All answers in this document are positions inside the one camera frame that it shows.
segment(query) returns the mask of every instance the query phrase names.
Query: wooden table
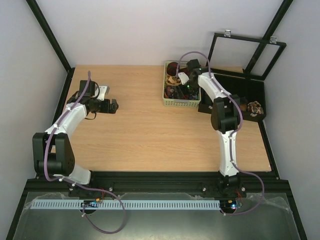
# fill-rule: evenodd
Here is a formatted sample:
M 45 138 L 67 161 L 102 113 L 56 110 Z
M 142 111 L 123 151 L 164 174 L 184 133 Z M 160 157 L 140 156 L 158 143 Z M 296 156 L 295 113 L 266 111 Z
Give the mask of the wooden table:
M 83 120 L 71 145 L 77 164 L 94 171 L 218 171 L 220 148 L 210 114 L 197 108 L 164 106 L 163 66 L 78 65 L 67 99 L 79 81 L 108 84 L 116 114 Z M 236 158 L 245 171 L 270 171 L 256 122 L 244 121 Z

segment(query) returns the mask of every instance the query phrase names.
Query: plastic basket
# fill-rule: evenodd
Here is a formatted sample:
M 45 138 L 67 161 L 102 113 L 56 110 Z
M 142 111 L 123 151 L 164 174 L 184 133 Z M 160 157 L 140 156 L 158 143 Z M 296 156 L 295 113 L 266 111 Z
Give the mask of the plastic basket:
M 191 108 L 196 108 L 198 107 L 200 101 L 201 101 L 201 91 L 199 89 L 198 92 L 198 98 L 199 100 L 186 100 L 186 99 L 171 99 L 171 98 L 165 98 L 165 87 L 167 86 L 166 84 L 166 79 L 167 79 L 167 66 L 169 63 L 172 62 L 177 62 L 177 61 L 166 61 L 164 63 L 164 74 L 163 74 L 163 88 L 162 88 L 162 99 L 163 99 L 163 104 L 165 106 L 179 106 L 179 107 L 191 107 Z M 181 67 L 186 67 L 187 62 L 182 61 L 180 63 Z

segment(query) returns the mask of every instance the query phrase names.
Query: box lid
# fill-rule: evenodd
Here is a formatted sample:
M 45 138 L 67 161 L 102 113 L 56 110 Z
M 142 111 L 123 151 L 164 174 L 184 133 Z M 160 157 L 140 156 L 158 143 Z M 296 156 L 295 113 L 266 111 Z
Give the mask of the box lid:
M 280 57 L 280 55 L 282 54 L 282 52 L 284 51 L 284 49 L 287 46 L 287 44 L 285 42 L 279 42 L 274 38 L 270 39 L 270 40 L 263 40 L 263 39 L 259 39 L 259 38 L 253 38 L 253 37 L 233 35 L 227 31 L 226 31 L 226 33 L 225 34 L 218 33 L 218 32 L 214 33 L 210 52 L 208 55 L 209 60 L 211 60 L 211 57 L 213 55 L 214 48 L 215 48 L 215 45 L 216 45 L 218 38 L 235 39 L 235 40 L 239 40 L 239 41 L 254 42 L 254 43 L 262 44 L 262 45 L 264 45 L 264 47 L 267 45 L 276 45 L 276 46 L 278 46 L 278 49 L 262 75 L 255 75 L 255 74 L 251 74 L 250 72 L 241 73 L 241 72 L 211 68 L 215 74 L 223 74 L 223 75 L 229 75 L 229 76 L 233 76 L 233 77 L 240 77 L 240 78 L 264 81 L 266 79 L 266 77 L 268 76 L 268 74 L 270 73 L 273 66 L 275 65 L 275 63 L 277 62 L 278 58 Z M 253 60 L 254 63 L 256 63 L 258 61 L 258 59 L 254 59 L 254 57 L 252 57 L 251 60 Z

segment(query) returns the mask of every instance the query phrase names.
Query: black box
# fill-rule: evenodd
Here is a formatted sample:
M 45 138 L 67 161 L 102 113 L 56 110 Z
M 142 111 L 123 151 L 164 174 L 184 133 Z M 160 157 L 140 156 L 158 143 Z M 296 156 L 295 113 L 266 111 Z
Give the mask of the black box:
M 240 97 L 240 101 L 241 99 L 246 99 L 248 103 L 258 101 L 261 104 L 261 107 L 263 108 L 263 114 L 253 113 L 250 111 L 241 111 L 243 119 L 252 121 L 252 122 L 262 121 L 267 116 L 264 80 L 268 76 L 272 67 L 277 62 L 278 58 L 280 57 L 281 53 L 283 52 L 287 44 L 284 42 L 277 42 L 277 41 L 271 41 L 271 40 L 269 41 L 269 40 L 263 40 L 263 39 L 252 38 L 252 37 L 245 37 L 245 36 L 238 36 L 238 35 L 227 36 L 227 35 L 224 35 L 223 33 L 215 33 L 212 40 L 210 52 L 208 55 L 209 60 L 211 60 L 217 38 L 227 38 L 227 39 L 236 39 L 240 41 L 254 42 L 254 43 L 262 44 L 264 46 L 268 44 L 279 46 L 277 52 L 275 53 L 274 57 L 271 59 L 269 65 L 267 66 L 266 70 L 262 75 L 254 75 L 246 71 L 244 71 L 244 73 L 241 73 L 241 72 L 211 68 L 211 72 L 214 73 L 214 76 L 217 79 L 217 81 L 231 94 L 237 94 Z M 199 106 L 198 106 L 198 112 L 211 114 L 212 105 L 213 103 L 209 98 L 209 96 L 205 93 L 203 89 L 201 89 L 201 102 L 199 103 Z

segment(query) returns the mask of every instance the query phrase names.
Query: gray floor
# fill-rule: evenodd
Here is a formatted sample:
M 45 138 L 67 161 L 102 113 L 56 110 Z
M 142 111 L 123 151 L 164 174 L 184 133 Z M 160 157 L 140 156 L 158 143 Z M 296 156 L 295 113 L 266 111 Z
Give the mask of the gray floor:
M 28 201 L 35 198 L 30 195 Z M 46 195 L 47 199 L 61 195 Z M 122 199 L 194 199 L 186 194 L 127 194 Z M 259 195 L 244 199 L 249 209 Z M 132 210 L 125 228 L 113 235 L 93 229 L 78 210 L 36 210 L 26 208 L 21 215 L 15 240 L 298 240 L 298 232 L 285 194 L 267 194 L 267 201 L 253 212 L 223 216 L 206 210 Z M 122 222 L 120 210 L 98 210 L 89 218 L 106 231 Z

